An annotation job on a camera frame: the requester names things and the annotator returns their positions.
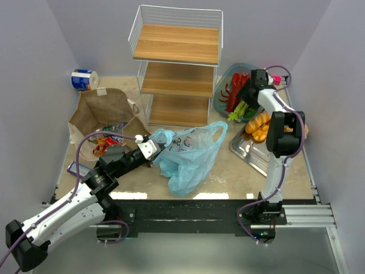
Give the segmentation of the red candy bag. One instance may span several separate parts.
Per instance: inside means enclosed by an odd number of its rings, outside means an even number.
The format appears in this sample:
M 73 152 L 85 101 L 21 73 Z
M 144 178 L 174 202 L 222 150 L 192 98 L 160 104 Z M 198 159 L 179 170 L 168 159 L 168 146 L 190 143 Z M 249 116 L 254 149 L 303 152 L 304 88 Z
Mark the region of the red candy bag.
M 102 156 L 107 151 L 107 148 L 110 146 L 124 146 L 123 138 L 118 136 L 108 136 L 106 138 L 99 138 L 96 143 L 96 147 L 93 150 L 94 156 Z

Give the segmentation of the green label water bottle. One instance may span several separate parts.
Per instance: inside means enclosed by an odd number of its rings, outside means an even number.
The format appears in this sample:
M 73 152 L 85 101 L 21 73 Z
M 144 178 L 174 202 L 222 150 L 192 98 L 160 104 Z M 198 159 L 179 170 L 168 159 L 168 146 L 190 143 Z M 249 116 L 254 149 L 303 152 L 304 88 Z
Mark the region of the green label water bottle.
M 121 134 L 123 132 L 123 128 L 126 125 L 127 125 L 127 122 L 122 122 L 122 123 L 110 124 L 110 125 L 98 128 L 98 129 L 96 129 L 96 132 L 106 131 L 106 132 L 108 132 L 108 134 L 96 134 L 96 135 L 90 136 L 89 140 L 90 141 L 96 141 L 100 138 L 106 138 L 106 137 L 111 135 L 110 132 Z

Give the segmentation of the brown paper grocery bag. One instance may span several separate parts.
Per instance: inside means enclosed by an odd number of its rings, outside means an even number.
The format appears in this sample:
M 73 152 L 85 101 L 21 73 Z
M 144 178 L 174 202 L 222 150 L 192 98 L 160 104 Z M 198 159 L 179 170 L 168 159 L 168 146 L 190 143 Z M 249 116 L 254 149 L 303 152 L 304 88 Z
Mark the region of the brown paper grocery bag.
M 82 139 L 105 126 L 125 123 L 122 134 L 127 136 L 147 135 L 140 118 L 138 105 L 117 88 L 97 88 L 79 93 L 78 106 L 68 121 L 70 140 L 78 147 Z

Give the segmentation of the light blue plastic bag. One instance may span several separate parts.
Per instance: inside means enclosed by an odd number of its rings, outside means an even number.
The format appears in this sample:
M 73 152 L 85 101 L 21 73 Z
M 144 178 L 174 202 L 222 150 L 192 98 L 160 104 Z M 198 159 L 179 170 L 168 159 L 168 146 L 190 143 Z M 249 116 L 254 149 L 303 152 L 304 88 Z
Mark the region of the light blue plastic bag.
M 208 177 L 227 131 L 227 123 L 218 121 L 178 132 L 161 128 L 151 135 L 164 145 L 153 162 L 169 179 L 172 195 L 185 197 Z

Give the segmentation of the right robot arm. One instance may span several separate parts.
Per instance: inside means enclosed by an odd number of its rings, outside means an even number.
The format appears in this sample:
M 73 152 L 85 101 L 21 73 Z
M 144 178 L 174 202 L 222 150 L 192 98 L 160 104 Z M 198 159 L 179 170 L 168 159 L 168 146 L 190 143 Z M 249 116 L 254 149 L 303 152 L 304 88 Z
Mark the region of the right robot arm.
M 282 209 L 282 189 L 293 158 L 305 141 L 305 114 L 295 111 L 278 95 L 274 80 L 265 69 L 252 70 L 250 79 L 238 96 L 254 107 L 263 107 L 269 114 L 270 125 L 266 137 L 269 169 L 266 183 L 258 200 L 243 206 L 240 211 L 253 207 L 255 213 L 279 215 Z

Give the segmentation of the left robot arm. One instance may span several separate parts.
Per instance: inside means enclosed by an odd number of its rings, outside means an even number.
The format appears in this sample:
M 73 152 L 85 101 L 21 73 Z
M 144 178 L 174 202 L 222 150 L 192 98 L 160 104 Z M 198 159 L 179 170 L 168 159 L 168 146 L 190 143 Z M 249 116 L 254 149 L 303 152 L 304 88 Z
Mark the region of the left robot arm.
M 119 185 L 118 178 L 147 164 L 160 151 L 151 141 L 129 152 L 120 146 L 108 148 L 68 194 L 35 216 L 6 225 L 8 251 L 3 259 L 12 256 L 18 271 L 28 272 L 43 263 L 66 238 L 91 225 L 107 223 L 107 218 L 117 213 L 110 193 Z

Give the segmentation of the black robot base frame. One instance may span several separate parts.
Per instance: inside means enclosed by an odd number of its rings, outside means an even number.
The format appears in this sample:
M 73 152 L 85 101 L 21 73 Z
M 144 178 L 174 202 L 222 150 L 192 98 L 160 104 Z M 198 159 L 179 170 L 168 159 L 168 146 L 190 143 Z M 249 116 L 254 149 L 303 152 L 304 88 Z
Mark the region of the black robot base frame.
M 78 232 L 98 225 L 115 225 L 116 235 L 137 237 L 141 233 L 223 233 L 251 235 L 266 241 L 275 237 L 275 226 L 287 223 L 281 202 L 256 203 L 242 199 L 203 200 L 112 200 L 101 208 L 96 204 L 82 209 L 64 224 Z

